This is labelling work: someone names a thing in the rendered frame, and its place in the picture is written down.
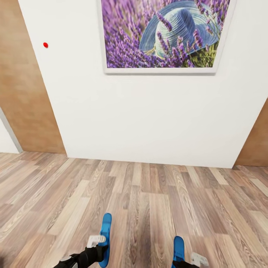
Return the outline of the sandal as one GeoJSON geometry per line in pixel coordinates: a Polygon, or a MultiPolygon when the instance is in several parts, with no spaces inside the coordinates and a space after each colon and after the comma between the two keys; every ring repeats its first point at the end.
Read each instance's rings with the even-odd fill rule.
{"type": "MultiPolygon", "coordinates": [[[[185,261],[184,259],[184,241],[182,237],[180,236],[175,236],[174,238],[174,248],[173,248],[173,260],[181,262],[182,260],[185,261]]],[[[175,268],[175,266],[172,263],[171,268],[175,268]]]]}
{"type": "Polygon", "coordinates": [[[110,213],[106,213],[103,217],[102,228],[100,235],[106,237],[106,241],[103,243],[98,243],[98,246],[106,246],[108,245],[108,249],[104,252],[104,260],[99,262],[99,265],[102,268],[106,268],[109,262],[110,256],[110,229],[111,229],[112,215],[110,213]]]}

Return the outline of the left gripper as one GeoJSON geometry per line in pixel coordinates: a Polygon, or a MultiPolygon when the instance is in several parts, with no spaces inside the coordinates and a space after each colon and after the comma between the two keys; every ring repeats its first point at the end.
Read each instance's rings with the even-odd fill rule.
{"type": "Polygon", "coordinates": [[[85,248],[83,251],[87,255],[87,266],[88,268],[95,262],[102,262],[104,260],[104,252],[108,249],[108,245],[106,246],[96,246],[92,248],[85,248]]]}

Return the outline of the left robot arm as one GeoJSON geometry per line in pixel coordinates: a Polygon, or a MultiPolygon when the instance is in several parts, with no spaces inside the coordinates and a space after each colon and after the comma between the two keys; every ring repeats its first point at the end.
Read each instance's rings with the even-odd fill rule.
{"type": "Polygon", "coordinates": [[[62,258],[54,268],[88,268],[95,262],[102,262],[104,260],[104,252],[108,249],[108,245],[97,246],[94,243],[103,243],[105,241],[105,236],[91,235],[85,251],[62,258]]]}

